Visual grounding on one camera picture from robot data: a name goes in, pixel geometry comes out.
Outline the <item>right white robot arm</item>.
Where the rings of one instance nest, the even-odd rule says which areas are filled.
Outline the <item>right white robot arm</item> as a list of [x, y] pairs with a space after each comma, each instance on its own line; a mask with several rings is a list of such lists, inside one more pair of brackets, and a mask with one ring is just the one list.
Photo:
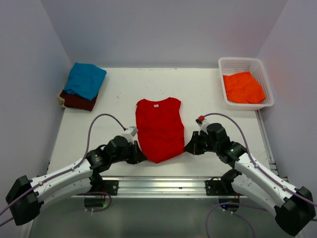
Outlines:
[[253, 200], [290, 236], [296, 236], [315, 218], [310, 190], [304, 186], [298, 188], [264, 167], [247, 146], [232, 141], [221, 124], [199, 119], [196, 122], [200, 129], [193, 132], [184, 150], [193, 155], [213, 152], [231, 167], [221, 177], [223, 193], [236, 192]]

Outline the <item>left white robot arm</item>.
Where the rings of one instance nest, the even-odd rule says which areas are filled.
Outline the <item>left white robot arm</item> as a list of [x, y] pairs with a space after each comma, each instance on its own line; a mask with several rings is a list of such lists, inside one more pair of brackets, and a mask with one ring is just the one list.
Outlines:
[[44, 176], [16, 179], [5, 200], [17, 226], [35, 219], [41, 210], [74, 195], [102, 195], [101, 173], [112, 164], [135, 165], [147, 160], [138, 142], [116, 136], [108, 144], [89, 151], [82, 159]]

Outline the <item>red t shirt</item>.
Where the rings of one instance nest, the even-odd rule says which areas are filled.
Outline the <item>red t shirt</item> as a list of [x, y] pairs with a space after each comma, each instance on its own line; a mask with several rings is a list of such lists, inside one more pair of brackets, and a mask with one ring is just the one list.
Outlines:
[[172, 97], [161, 101], [142, 99], [137, 103], [138, 141], [149, 161], [158, 164], [184, 152], [180, 107], [181, 101]]

